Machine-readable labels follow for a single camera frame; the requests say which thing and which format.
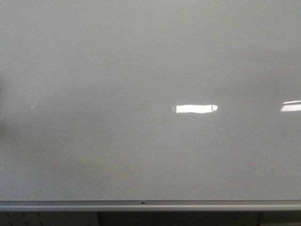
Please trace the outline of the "white whiteboard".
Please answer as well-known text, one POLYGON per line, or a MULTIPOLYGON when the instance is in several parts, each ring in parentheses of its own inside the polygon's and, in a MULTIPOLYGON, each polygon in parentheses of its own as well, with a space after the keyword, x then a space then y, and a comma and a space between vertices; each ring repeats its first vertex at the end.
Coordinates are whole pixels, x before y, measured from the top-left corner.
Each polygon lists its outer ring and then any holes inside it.
POLYGON ((3 0, 0 198, 298 200, 298 0, 3 0))

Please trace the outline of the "aluminium whiteboard tray rail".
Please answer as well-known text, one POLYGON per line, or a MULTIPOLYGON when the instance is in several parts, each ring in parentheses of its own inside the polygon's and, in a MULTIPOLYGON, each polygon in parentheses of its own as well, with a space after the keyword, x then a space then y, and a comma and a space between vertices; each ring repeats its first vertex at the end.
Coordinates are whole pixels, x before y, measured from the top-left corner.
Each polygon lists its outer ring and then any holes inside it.
POLYGON ((300 200, 1 201, 3 212, 43 211, 300 211, 300 200))

